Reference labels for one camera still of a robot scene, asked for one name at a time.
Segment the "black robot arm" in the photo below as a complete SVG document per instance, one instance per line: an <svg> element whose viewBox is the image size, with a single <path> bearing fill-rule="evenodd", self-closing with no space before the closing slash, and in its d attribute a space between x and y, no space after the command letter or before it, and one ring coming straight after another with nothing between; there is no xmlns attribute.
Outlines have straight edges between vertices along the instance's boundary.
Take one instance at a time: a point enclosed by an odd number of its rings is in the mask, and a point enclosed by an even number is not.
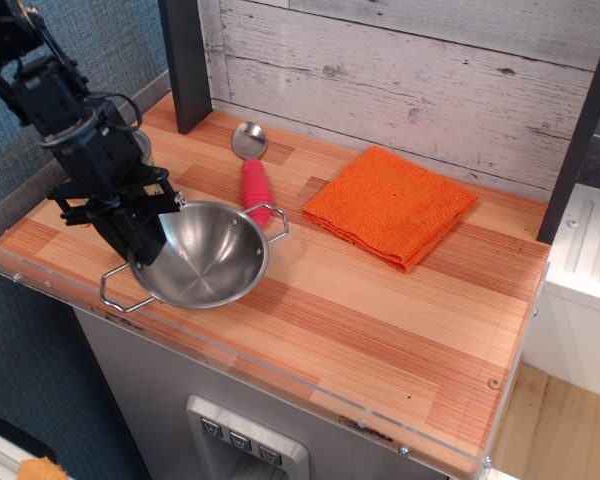
<svg viewBox="0 0 600 480"><path fill-rule="evenodd" d="M0 1L0 98L33 126L68 179L46 196L69 226L91 224L124 259L152 264L166 243L160 217L184 200L164 168L145 163L137 125L109 92L92 92L34 7Z"/></svg>

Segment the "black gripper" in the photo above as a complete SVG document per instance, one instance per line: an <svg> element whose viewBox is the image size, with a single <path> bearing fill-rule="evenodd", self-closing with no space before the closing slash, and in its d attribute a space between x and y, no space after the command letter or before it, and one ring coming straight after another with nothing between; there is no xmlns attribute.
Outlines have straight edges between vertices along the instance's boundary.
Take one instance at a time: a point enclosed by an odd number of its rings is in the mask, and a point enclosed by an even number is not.
<svg viewBox="0 0 600 480"><path fill-rule="evenodd" d="M166 169L143 162L138 129L125 124L108 95L92 95L83 117L44 136L41 146L69 177L47 192L66 224L91 223L119 256L151 265L166 242L159 215L178 212L185 200Z"/></svg>

